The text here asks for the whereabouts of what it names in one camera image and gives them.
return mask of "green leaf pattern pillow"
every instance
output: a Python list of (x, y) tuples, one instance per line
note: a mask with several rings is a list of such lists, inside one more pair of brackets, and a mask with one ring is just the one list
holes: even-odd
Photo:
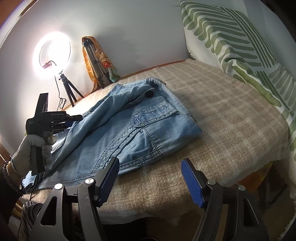
[(233, 78), (248, 83), (272, 105), (289, 125), (291, 159), (296, 161), (296, 82), (279, 63), (264, 38), (239, 11), (181, 1), (187, 48)]

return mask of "beige plaid blanket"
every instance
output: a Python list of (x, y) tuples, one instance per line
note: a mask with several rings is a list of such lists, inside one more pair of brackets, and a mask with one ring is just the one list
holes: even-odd
[[(197, 170), (222, 185), (233, 185), (271, 161), (286, 157), (288, 125), (280, 112), (250, 85), (204, 63), (187, 59), (120, 80), (119, 84), (156, 77), (187, 106), (202, 134), (171, 156), (119, 176), (99, 209), (103, 223), (141, 217), (172, 219), (195, 208), (180, 164), (190, 158)], [(108, 86), (79, 101), (69, 114), (81, 114), (103, 98)], [(33, 201), (44, 202), (50, 190)]]

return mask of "stitching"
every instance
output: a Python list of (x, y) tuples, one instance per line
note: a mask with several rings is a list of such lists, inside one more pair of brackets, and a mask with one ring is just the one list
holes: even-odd
[[(161, 84), (163, 83), (160, 79), (157, 79), (157, 78), (153, 78), (153, 77), (151, 77), (151, 79), (155, 79), (155, 80), (157, 80), (157, 81), (159, 81)], [(189, 112), (189, 114), (191, 115), (191, 117), (192, 117), (192, 119), (193, 119), (193, 121), (195, 121), (196, 122), (196, 120), (194, 119), (194, 117), (193, 117), (193, 115), (191, 114), (191, 112), (187, 109), (187, 107), (183, 104), (183, 102), (166, 86), (166, 85), (164, 85), (164, 84), (162, 84), (163, 85), (163, 87), (165, 87), (165, 88), (167, 88), (167, 90), (169, 90), (179, 101), (180, 101), (180, 103), (183, 105), (183, 107)]]
[(139, 123), (141, 123), (140, 120), (139, 120), (139, 118), (138, 118), (138, 115), (136, 115), (136, 114), (139, 114), (139, 113), (136, 112), (135, 109), (134, 109), (133, 107), (132, 107), (132, 109), (133, 109), (133, 117), (132, 117), (132, 119), (131, 119), (131, 122), (133, 122), (133, 118), (135, 117), (135, 118), (137, 119), (137, 121), (138, 121)]
[(135, 127), (141, 127), (141, 126), (146, 126), (146, 125), (149, 125), (149, 124), (152, 124), (152, 123), (154, 123), (154, 122), (157, 122), (157, 121), (159, 121), (159, 120), (162, 120), (162, 119), (166, 119), (168, 116), (170, 116), (170, 115), (172, 115), (172, 114), (174, 114), (174, 113), (172, 113), (171, 114), (171, 112), (174, 112), (174, 113), (177, 113), (177, 112), (179, 112), (177, 109), (172, 109), (171, 111), (169, 111), (168, 113), (166, 113), (166, 114), (164, 114), (164, 115), (162, 115), (162, 116), (159, 116), (159, 117), (156, 117), (156, 118), (154, 118), (154, 119), (151, 119), (151, 120), (149, 120), (149, 121), (145, 121), (145, 122), (143, 122), (143, 123), (141, 123), (140, 121), (140, 123), (141, 123), (141, 125), (140, 126), (135, 126)]
[(125, 93), (122, 93), (123, 95), (125, 95), (126, 96), (126, 98), (128, 98), (128, 101), (129, 101), (129, 97), (125, 94)]
[(151, 135), (149, 134), (149, 132), (145, 129), (145, 127), (143, 127), (143, 129), (144, 129), (144, 130), (146, 131), (146, 133), (148, 134), (148, 136), (149, 136), (151, 142), (152, 142), (153, 145), (155, 146), (155, 148), (156, 148), (156, 150), (158, 151), (159, 155), (160, 155), (161, 157), (163, 157), (162, 154), (160, 153), (159, 149), (157, 148), (156, 144), (155, 144), (154, 141), (152, 140), (152, 137), (151, 137)]
[(51, 184), (55, 184), (55, 183), (60, 183), (60, 182), (67, 183), (67, 182), (70, 182), (70, 181), (76, 181), (77, 179), (80, 179), (82, 177), (87, 177), (87, 176), (89, 176), (91, 174), (93, 174), (93, 173), (85, 174), (85, 175), (82, 175), (82, 176), (79, 176), (79, 177), (76, 177), (76, 178), (71, 178), (71, 179), (67, 179), (67, 180), (63, 180), (63, 181), (55, 181), (55, 182), (50, 182), (50, 183), (42, 183), (42, 184), (39, 184), (38, 187), (46, 186), (46, 185), (51, 185)]
[(129, 131), (129, 129), (132, 129), (133, 125), (130, 124), (128, 127), (126, 127), (120, 134), (119, 136), (117, 136), (116, 138), (114, 138), (114, 140), (111, 142), (111, 144), (105, 149), (105, 151), (102, 153), (102, 155), (100, 156), (98, 162), (96, 163), (96, 165), (93, 168), (93, 172), (95, 170), (97, 170), (99, 168), (99, 166), (101, 165), (103, 159), (105, 158), (105, 156), (108, 154), (109, 150), (115, 145), (115, 143), (117, 141), (119, 141), (119, 139), (127, 132)]
[[(99, 107), (107, 98), (109, 97), (109, 95), (106, 95), (105, 97), (103, 97), (102, 99), (100, 99), (96, 104), (94, 104), (94, 106), (96, 106), (97, 105), (97, 107)], [(86, 111), (85, 113), (83, 113), (82, 115), (85, 115), (85, 114), (87, 114), (87, 116), (84, 116), (83, 117), (83, 119), (85, 119), (86, 117), (88, 117), (91, 113), (93, 113), (94, 111), (90, 111), (91, 109), (93, 109), (94, 108), (94, 106), (93, 107), (91, 107), (88, 111)], [(64, 139), (64, 141), (63, 141), (63, 143), (59, 146), (59, 147), (57, 147), (54, 151), (53, 151), (53, 153), (55, 153), (56, 151), (58, 151), (60, 148), (62, 148), (63, 146), (64, 146), (64, 144), (65, 144), (65, 142), (66, 142), (66, 139), (67, 139), (67, 136), (65, 137), (65, 139)]]
[(153, 154), (154, 152), (156, 152), (156, 151), (157, 151), (157, 150), (153, 150), (153, 151), (147, 153), (146, 155), (141, 156), (141, 157), (139, 157), (139, 158), (137, 158), (137, 159), (131, 160), (131, 161), (129, 161), (129, 162), (126, 162), (126, 163), (122, 164), (121, 166), (126, 166), (127, 164), (130, 164), (131, 162), (134, 162), (134, 161), (138, 161), (139, 164), (140, 164), (141, 166), (143, 166), (142, 163), (139, 161), (139, 159), (140, 159), (140, 158), (144, 158), (145, 156), (148, 156), (148, 155), (152, 155), (152, 154)]
[(187, 117), (189, 120), (191, 120), (199, 129), (200, 129), (200, 127), (198, 126), (198, 124), (195, 122), (195, 121), (193, 121), (189, 116), (187, 116), (187, 115), (184, 115), (183, 113), (181, 113), (181, 112), (178, 112), (179, 114), (181, 114), (181, 115), (183, 115), (183, 116), (185, 116), (185, 117)]
[[(150, 155), (150, 154), (153, 154), (153, 153), (155, 153), (156, 151), (152, 151), (152, 152), (150, 152), (150, 153), (148, 153), (148, 154), (146, 154), (145, 156), (148, 156), (148, 155)], [(153, 157), (151, 157), (151, 158), (149, 158), (149, 159), (147, 159), (146, 161), (149, 161), (149, 160), (151, 160), (151, 159), (153, 159), (153, 158), (155, 158), (157, 156), (157, 154), (155, 155), (155, 156), (153, 156)], [(125, 170), (125, 169), (128, 169), (128, 168), (130, 168), (130, 167), (125, 167), (125, 168), (120, 168), (119, 167), (119, 170), (120, 171), (122, 171), (122, 170)]]
[[(135, 136), (140, 132), (142, 130), (142, 128), (139, 128), (138, 130), (137, 130), (137, 128), (136, 129), (134, 129), (134, 130), (132, 130), (132, 132), (130, 132), (129, 133), (129, 135), (131, 135), (134, 131), (135, 131), (135, 133), (133, 134), (133, 136), (132, 137), (130, 137), (130, 139), (128, 140), (128, 141), (126, 141), (127, 140), (127, 138), (128, 138), (128, 136), (124, 139), (124, 140), (122, 140), (122, 142), (117, 146), (117, 148), (115, 148), (115, 150), (114, 151), (112, 151), (112, 153), (109, 155), (109, 157), (108, 157), (108, 160), (109, 159), (111, 159), (111, 157), (113, 157), (113, 156), (117, 156), (119, 153), (121, 153), (122, 152), (122, 150), (135, 138)], [(123, 145), (123, 147), (118, 151), (118, 148), (119, 148), (119, 146), (122, 144), (122, 143), (124, 143), (126, 141), (126, 143)]]
[(138, 113), (142, 113), (142, 114), (146, 114), (147, 112), (150, 112), (151, 110), (153, 110), (154, 108), (156, 107), (159, 107), (161, 105), (163, 105), (164, 103), (166, 102), (166, 100), (163, 98), (163, 101), (161, 101), (160, 103), (154, 105), (154, 106), (151, 106), (151, 107), (147, 107), (145, 109), (142, 109), (142, 110), (139, 110)]

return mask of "tripod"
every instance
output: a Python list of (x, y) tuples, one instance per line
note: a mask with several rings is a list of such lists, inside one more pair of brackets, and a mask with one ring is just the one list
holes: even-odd
[(79, 94), (79, 95), (81, 96), (81, 98), (84, 98), (84, 96), (83, 96), (83, 95), (79, 92), (79, 90), (78, 90), (78, 89), (77, 89), (77, 88), (71, 83), (71, 81), (68, 80), (67, 77), (66, 77), (64, 74), (62, 74), (62, 72), (63, 72), (63, 71), (61, 71), (61, 72), (59, 73), (59, 75), (60, 75), (59, 80), (62, 80), (62, 81), (63, 81), (63, 83), (64, 83), (64, 87), (65, 87), (65, 90), (66, 90), (66, 93), (67, 93), (67, 95), (68, 95), (68, 98), (69, 98), (69, 100), (70, 100), (70, 102), (71, 102), (72, 107), (74, 107), (73, 100), (74, 100), (75, 102), (77, 102), (77, 99), (76, 99), (75, 95), (73, 94), (73, 91), (71, 90), (70, 86), (76, 91), (77, 94)]
[(94, 43), (90, 39), (86, 38), (86, 40), (83, 41), (82, 45), (89, 59), (89, 63), (91, 64), (95, 77), (99, 85), (102, 87), (102, 89), (104, 89), (105, 86), (112, 83), (109, 73), (96, 57), (96, 48), (94, 46)]

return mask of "glove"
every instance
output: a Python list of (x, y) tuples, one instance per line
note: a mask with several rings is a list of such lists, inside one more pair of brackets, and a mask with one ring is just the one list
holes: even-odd
[(20, 144), (17, 152), (12, 156), (12, 165), (21, 178), (25, 178), (31, 168), (31, 146), (42, 147), (42, 156), (44, 166), (48, 166), (52, 162), (52, 145), (57, 141), (57, 138), (50, 135), (47, 138), (47, 143), (42, 137), (37, 135), (26, 135)]

